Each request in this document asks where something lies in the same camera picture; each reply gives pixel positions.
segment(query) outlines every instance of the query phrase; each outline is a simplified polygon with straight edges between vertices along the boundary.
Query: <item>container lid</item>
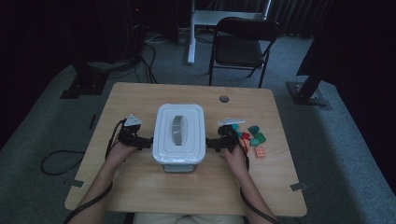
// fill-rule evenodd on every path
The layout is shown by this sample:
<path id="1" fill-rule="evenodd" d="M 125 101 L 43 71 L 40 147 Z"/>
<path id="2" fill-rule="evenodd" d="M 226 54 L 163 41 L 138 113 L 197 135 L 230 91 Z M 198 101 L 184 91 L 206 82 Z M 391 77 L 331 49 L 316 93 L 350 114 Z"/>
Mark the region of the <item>container lid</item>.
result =
<path id="1" fill-rule="evenodd" d="M 199 105 L 162 105 L 152 155 L 159 164 L 198 164 L 205 157 L 205 117 Z"/>

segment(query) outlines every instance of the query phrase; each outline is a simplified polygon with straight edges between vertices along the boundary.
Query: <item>black chair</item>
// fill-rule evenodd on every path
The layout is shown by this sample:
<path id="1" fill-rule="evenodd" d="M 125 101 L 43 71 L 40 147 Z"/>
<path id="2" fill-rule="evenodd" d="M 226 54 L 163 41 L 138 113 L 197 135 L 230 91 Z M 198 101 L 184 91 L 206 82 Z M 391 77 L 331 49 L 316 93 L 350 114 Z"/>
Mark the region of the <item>black chair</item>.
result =
<path id="1" fill-rule="evenodd" d="M 262 87 L 270 48 L 279 35 L 276 21 L 227 17 L 218 22 L 213 37 L 209 65 L 209 86 L 212 85 L 213 68 L 251 70 L 251 77 L 262 67 L 259 88 Z"/>

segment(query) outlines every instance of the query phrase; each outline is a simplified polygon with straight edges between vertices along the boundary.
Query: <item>forearm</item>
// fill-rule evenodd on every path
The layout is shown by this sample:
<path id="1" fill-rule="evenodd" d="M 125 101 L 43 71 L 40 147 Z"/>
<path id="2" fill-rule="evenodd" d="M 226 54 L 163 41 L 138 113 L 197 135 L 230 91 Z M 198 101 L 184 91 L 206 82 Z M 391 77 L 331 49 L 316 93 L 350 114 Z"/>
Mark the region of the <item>forearm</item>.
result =
<path id="1" fill-rule="evenodd" d="M 99 195 L 104 193 L 107 188 L 111 185 L 113 181 L 113 177 L 115 174 L 115 170 L 111 169 L 107 166 L 102 166 L 99 170 L 96 178 L 93 180 L 90 188 L 87 193 L 78 204 L 78 207 L 82 206 L 85 203 L 92 201 L 97 198 Z M 91 205 L 90 207 L 84 209 L 80 213 L 78 213 L 75 217 L 73 217 L 69 223 L 105 223 L 105 215 L 106 215 L 106 197 L 100 200 L 99 202 Z"/>
<path id="2" fill-rule="evenodd" d="M 237 177 L 239 181 L 239 185 L 241 187 L 242 192 L 245 195 L 245 198 L 247 201 L 253 205 L 255 208 L 258 210 L 262 211 L 264 214 L 268 215 L 269 217 L 272 217 L 273 219 L 276 219 L 275 215 L 271 211 L 271 209 L 268 207 L 267 203 L 263 199 L 263 197 L 260 195 L 259 190 L 257 189 L 256 185 L 254 184 L 253 179 L 249 174 L 246 175 L 241 175 L 240 177 Z M 272 223 L 265 218 L 261 217 L 254 211 L 252 211 L 250 208 L 247 209 L 247 218 L 249 220 L 250 224 L 256 224 L 256 223 Z"/>

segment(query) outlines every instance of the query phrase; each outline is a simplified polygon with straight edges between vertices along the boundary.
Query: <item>lap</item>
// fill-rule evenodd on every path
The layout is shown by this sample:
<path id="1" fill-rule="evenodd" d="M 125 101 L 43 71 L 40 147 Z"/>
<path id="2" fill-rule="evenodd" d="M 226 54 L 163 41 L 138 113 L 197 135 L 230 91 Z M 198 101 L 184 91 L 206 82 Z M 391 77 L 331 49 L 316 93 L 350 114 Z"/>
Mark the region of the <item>lap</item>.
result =
<path id="1" fill-rule="evenodd" d="M 240 216 L 135 213 L 134 224 L 244 224 Z"/>

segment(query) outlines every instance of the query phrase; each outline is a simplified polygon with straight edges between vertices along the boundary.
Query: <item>person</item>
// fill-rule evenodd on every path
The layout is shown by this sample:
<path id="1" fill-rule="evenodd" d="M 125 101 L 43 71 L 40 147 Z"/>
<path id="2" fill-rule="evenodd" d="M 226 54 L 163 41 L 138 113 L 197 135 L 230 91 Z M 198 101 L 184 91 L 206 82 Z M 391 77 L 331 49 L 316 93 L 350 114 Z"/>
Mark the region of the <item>person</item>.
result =
<path id="1" fill-rule="evenodd" d="M 100 168 L 98 174 L 93 180 L 90 188 L 88 189 L 85 196 L 82 198 L 78 207 L 95 199 L 98 195 L 101 195 L 107 190 L 113 181 L 116 171 L 122 165 L 122 163 L 136 151 L 135 147 L 125 146 L 121 142 L 117 142 L 113 145 L 110 150 L 104 164 Z M 239 146 L 235 147 L 235 150 L 231 153 L 228 149 L 223 149 L 222 153 L 226 160 L 229 168 L 233 172 L 235 178 L 239 182 L 241 190 L 244 192 L 246 199 L 257 209 L 264 212 L 264 214 L 276 220 L 275 215 L 268 207 L 267 203 L 260 195 L 253 179 L 248 173 L 248 168 L 245 164 L 245 154 Z M 87 207 L 81 212 L 77 213 L 74 217 L 69 220 L 69 224 L 81 224 L 81 223 L 105 223 L 106 217 L 106 197 L 92 206 Z M 239 216 L 196 216 L 196 215 L 179 215 L 179 214 L 147 214 L 137 213 L 135 214 L 138 220 L 137 224 L 153 223 L 157 220 L 158 223 L 244 223 L 242 218 Z M 247 209 L 247 219 L 249 224 L 262 224 L 272 223 L 266 218 L 258 215 L 251 209 Z"/>

